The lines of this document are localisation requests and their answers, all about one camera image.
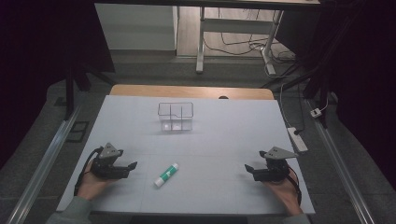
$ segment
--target hand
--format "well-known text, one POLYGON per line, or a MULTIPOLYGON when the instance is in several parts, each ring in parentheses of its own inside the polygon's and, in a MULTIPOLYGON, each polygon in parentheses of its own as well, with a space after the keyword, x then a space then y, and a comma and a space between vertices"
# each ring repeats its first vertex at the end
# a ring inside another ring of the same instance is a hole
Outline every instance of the hand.
POLYGON ((117 181, 116 179, 101 179, 96 177, 96 175, 90 172, 91 166, 92 161, 88 163, 87 168, 85 169, 85 174, 82 178, 81 186, 79 187, 77 194, 78 197, 84 198, 88 201, 101 194, 109 184, 117 181))
MULTIPOLYGON (((290 169, 289 176, 293 178, 297 183, 296 174, 290 169)), ((303 213, 303 210, 298 204, 297 192, 295 187, 290 183, 288 179, 284 179, 280 182, 262 182, 267 188, 269 188, 276 197, 285 205, 290 216, 296 216, 303 213)))

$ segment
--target green glue stick cap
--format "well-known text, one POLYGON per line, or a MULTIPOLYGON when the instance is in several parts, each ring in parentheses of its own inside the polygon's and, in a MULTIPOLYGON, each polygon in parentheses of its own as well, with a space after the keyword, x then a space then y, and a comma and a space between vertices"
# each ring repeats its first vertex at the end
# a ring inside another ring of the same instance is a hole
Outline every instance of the green glue stick cap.
POLYGON ((173 163, 158 179, 154 181, 154 184, 159 188, 166 180, 168 180, 178 170, 177 163, 173 163))

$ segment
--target sleeve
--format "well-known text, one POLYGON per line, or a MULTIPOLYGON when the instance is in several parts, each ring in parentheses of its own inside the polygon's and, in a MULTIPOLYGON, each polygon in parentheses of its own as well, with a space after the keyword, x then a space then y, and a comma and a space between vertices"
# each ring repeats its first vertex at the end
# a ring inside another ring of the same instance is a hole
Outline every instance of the sleeve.
POLYGON ((62 213, 54 213, 47 220, 47 224, 91 224, 88 220, 92 204, 83 198, 75 196, 62 213))
POLYGON ((309 218, 306 214, 298 216, 287 217, 282 220, 282 224, 310 224, 309 218))

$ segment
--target transparent container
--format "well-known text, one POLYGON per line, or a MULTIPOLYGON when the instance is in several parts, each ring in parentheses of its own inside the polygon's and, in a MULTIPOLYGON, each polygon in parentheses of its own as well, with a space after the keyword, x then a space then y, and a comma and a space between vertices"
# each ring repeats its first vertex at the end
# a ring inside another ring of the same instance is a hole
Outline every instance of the transparent container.
POLYGON ((158 116, 163 131, 192 130, 192 103, 159 103, 158 116))

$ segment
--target white table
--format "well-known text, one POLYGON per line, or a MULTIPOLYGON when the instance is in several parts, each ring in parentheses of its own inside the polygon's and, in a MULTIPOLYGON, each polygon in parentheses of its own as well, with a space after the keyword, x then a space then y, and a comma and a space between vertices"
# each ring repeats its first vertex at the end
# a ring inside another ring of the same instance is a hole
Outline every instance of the white table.
MULTIPOLYGON (((277 101, 107 96, 64 196, 73 198, 88 155, 110 142, 124 149, 115 165, 138 161, 129 177, 112 184, 93 201, 93 211, 139 214, 255 215, 285 212, 273 193, 246 172, 264 168, 260 150, 292 151, 277 101), (193 130, 164 133, 158 103, 193 102, 193 130), (179 171, 161 188, 153 182, 172 163, 179 171)), ((315 210, 296 159, 288 160, 300 178, 305 213, 315 210)))

